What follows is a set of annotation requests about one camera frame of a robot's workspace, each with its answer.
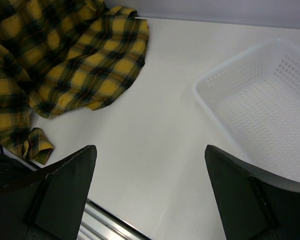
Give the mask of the yellow plaid shirt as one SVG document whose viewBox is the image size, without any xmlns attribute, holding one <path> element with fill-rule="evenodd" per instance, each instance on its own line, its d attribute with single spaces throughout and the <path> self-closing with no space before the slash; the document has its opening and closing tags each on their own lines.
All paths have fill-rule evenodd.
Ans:
<svg viewBox="0 0 300 240">
<path fill-rule="evenodd" d="M 54 146 L 30 113 L 111 105 L 145 64 L 137 11 L 102 0 L 0 0 L 0 145 L 44 165 Z"/>
</svg>

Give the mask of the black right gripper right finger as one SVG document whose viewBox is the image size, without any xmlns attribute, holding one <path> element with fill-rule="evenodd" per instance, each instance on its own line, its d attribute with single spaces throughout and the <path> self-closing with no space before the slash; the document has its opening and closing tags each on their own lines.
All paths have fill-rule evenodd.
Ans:
<svg viewBox="0 0 300 240">
<path fill-rule="evenodd" d="M 208 145 L 204 159 L 228 240 L 300 240 L 300 182 Z"/>
</svg>

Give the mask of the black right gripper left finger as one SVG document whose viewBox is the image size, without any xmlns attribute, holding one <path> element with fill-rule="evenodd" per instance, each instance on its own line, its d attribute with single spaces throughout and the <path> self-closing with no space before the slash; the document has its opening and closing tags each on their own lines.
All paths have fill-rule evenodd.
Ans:
<svg viewBox="0 0 300 240">
<path fill-rule="evenodd" d="M 31 170 L 0 146 L 0 240 L 74 240 L 97 159 L 87 145 Z"/>
</svg>

